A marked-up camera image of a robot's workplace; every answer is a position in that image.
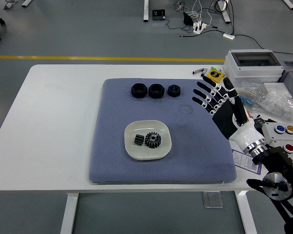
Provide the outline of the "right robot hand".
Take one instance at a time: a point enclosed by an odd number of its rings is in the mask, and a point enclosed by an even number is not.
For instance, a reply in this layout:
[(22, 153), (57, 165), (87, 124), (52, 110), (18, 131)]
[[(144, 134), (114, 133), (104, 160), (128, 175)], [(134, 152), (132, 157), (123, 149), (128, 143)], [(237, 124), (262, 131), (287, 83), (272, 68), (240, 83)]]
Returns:
[(229, 78), (223, 79), (224, 86), (203, 76), (203, 82), (194, 89), (198, 97), (192, 100), (202, 106), (211, 116), (223, 136), (234, 141), (246, 154), (267, 150), (266, 140), (254, 127), (254, 121), (248, 116), (242, 100)]

